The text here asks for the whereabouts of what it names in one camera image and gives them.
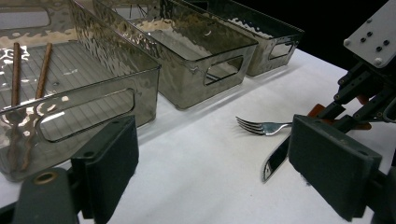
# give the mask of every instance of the bin handle cutout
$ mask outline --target bin handle cutout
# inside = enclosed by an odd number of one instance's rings
[[[291,52],[291,49],[293,48],[293,46],[294,46],[294,42],[293,41],[276,44],[272,48],[272,50],[271,50],[271,52],[270,52],[270,54],[268,56],[268,59],[269,60],[273,60],[273,59],[276,59],[276,58],[280,58],[280,57],[284,57],[284,56],[289,55],[289,53]]]
[[[208,86],[237,74],[243,61],[243,56],[237,56],[222,62],[213,63],[205,72],[204,85]]]
[[[0,8],[0,27],[3,30],[45,27],[48,25],[50,25],[50,15],[43,7]]]

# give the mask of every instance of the white table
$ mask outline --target white table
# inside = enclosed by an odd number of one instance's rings
[[[348,223],[288,161],[262,183],[263,162],[290,129],[257,136],[235,120],[291,121],[317,103],[328,105],[346,73],[297,49],[287,66],[246,77],[240,86],[186,111],[159,95],[157,118],[137,130],[139,164],[109,223]],[[360,106],[354,100],[346,113]],[[387,174],[395,130],[396,125],[374,123],[370,131],[348,134],[384,156],[380,170]],[[0,206],[18,199],[20,185],[0,176]],[[372,215],[366,208],[352,223],[370,223]]]

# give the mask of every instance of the plastic storage bin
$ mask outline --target plastic storage bin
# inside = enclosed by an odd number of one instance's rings
[[[258,44],[172,0],[93,0],[93,8],[162,65],[158,90],[179,110],[241,84]]]
[[[90,11],[74,1],[14,0],[0,1],[0,17],[0,169],[8,180],[66,161],[111,120],[155,119],[161,66]],[[12,104],[16,42],[20,103]],[[45,95],[37,99],[48,43]]]
[[[259,42],[247,70],[250,77],[288,64],[304,35],[297,27],[232,0],[177,1]]]

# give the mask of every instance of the embossed pattern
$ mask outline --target embossed pattern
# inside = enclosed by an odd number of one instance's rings
[[[241,84],[257,46],[254,39],[171,0],[94,0],[93,7],[162,65],[159,92],[179,110]]]
[[[38,7],[48,25],[0,30],[0,170],[10,181],[66,161],[113,119],[135,115],[141,126],[156,116],[155,60],[74,1],[0,1],[17,12]],[[21,44],[17,106],[10,104],[14,42]],[[45,96],[35,99],[49,42]]]
[[[288,64],[304,35],[304,31],[297,27],[232,0],[198,1],[205,3],[205,9],[195,6],[193,3],[197,1],[194,0],[176,1],[258,41],[247,70],[251,77]]]

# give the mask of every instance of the screw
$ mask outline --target screw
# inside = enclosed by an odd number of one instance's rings
[[[380,64],[382,63],[382,58],[376,58],[376,59],[374,59],[374,63],[375,63],[376,65],[380,65]]]
[[[349,44],[350,44],[350,39],[345,39],[345,40],[344,40],[344,45],[345,45],[345,46],[348,46]]]
[[[36,176],[35,180],[34,180],[34,183],[36,185],[48,184],[52,180],[56,179],[56,177],[58,177],[58,173],[56,173],[54,171],[45,172],[43,174],[40,174],[40,175]]]

